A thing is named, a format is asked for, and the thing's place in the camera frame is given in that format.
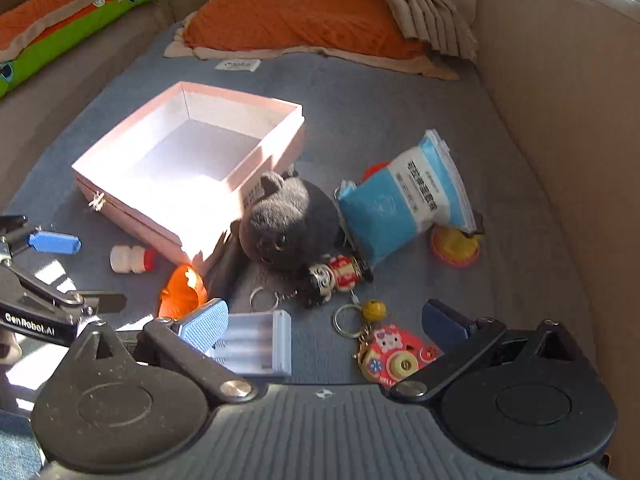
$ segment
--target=blue bag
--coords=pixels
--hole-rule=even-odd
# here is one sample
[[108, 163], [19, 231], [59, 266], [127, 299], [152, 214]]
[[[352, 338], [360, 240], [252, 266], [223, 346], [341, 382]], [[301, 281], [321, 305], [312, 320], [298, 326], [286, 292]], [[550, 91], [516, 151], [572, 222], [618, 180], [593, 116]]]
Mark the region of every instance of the blue bag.
[[338, 206], [356, 245], [375, 266], [434, 223], [472, 233], [476, 221], [449, 147], [427, 130], [360, 186], [346, 186]]

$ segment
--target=pink box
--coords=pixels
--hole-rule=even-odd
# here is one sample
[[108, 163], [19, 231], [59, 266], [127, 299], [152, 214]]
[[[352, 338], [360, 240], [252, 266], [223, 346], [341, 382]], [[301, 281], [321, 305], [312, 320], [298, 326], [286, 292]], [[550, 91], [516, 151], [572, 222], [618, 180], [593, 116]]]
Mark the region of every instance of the pink box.
[[73, 164], [87, 200], [176, 265], [205, 274], [231, 222], [302, 150], [302, 106], [180, 82]]

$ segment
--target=gray blanket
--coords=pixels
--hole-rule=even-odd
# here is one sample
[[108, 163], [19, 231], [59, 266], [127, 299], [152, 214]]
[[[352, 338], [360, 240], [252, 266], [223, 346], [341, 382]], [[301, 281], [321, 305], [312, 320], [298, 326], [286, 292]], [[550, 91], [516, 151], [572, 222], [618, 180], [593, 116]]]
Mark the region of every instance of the gray blanket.
[[[52, 222], [59, 231], [81, 238], [82, 251], [60, 263], [78, 289], [126, 293], [128, 307], [110, 316], [112, 324], [119, 327], [152, 313], [174, 267], [161, 261], [155, 272], [113, 273], [112, 245], [135, 240], [87, 207], [70, 166], [119, 121], [184, 80], [302, 104], [306, 144], [297, 168], [327, 193], [340, 179], [359, 180], [365, 168], [393, 158], [416, 145], [425, 129], [436, 128], [449, 144], [472, 205], [484, 215], [487, 234], [480, 259], [468, 269], [444, 266], [421, 236], [376, 268], [374, 284], [358, 289], [360, 299], [385, 301], [389, 321], [418, 334], [420, 312], [429, 298], [470, 317], [497, 317], [514, 328], [532, 328], [551, 317], [564, 322], [593, 357], [588, 302], [561, 231], [471, 63], [455, 63], [459, 82], [315, 54], [266, 60], [255, 73], [223, 72], [214, 69], [216, 61], [164, 59], [162, 51], [172, 35], [173, 30], [162, 33], [88, 105], [42, 155], [10, 205], [13, 213]], [[23, 261], [34, 270], [44, 263], [39, 254]], [[280, 286], [258, 267], [250, 269], [230, 299], [232, 311], [247, 311], [254, 286], [269, 284]], [[295, 301], [284, 304], [292, 317], [292, 382], [362, 381], [351, 357], [354, 342], [331, 326], [332, 312], [347, 300], [338, 294], [330, 304], [312, 310]]]

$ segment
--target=keychain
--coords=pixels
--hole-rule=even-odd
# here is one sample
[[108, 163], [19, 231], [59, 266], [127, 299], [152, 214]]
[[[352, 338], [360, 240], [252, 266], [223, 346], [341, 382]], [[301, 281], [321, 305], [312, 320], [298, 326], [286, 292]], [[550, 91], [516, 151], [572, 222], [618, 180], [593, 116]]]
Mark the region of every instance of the keychain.
[[327, 263], [315, 264], [307, 269], [303, 295], [309, 305], [325, 304], [334, 290], [352, 292], [355, 286], [370, 281], [370, 270], [354, 256], [334, 256]]
[[[367, 381], [391, 388], [442, 355], [432, 342], [425, 344], [408, 330], [399, 329], [394, 324], [374, 330], [372, 323], [386, 317], [385, 304], [369, 300], [359, 305], [356, 301], [357, 298], [354, 303], [338, 308], [334, 312], [333, 323], [338, 334], [358, 340], [358, 352], [353, 357]], [[364, 318], [357, 332], [347, 332], [338, 323], [338, 315], [348, 308], [359, 310]]]
[[[271, 305], [267, 310], [255, 309], [255, 306], [254, 306], [255, 297], [261, 292], [265, 292], [273, 296], [273, 299], [274, 299], [273, 305]], [[297, 295], [298, 295], [297, 290], [294, 290], [291, 294], [281, 294], [277, 290], [271, 290], [270, 288], [266, 288], [265, 286], [257, 286], [256, 288], [254, 288], [251, 295], [249, 296], [249, 308], [251, 309], [251, 312], [273, 312], [274, 310], [277, 309], [281, 301], [292, 300]]]

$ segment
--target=small plastic bottle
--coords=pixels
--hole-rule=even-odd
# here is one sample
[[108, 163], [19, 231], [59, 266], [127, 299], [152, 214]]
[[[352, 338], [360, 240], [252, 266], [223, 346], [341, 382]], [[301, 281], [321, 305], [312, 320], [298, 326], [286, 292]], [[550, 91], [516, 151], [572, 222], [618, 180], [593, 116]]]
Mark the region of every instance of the small plastic bottle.
[[133, 247], [116, 245], [111, 249], [110, 262], [114, 272], [142, 274], [148, 270], [154, 270], [156, 252], [138, 245]]

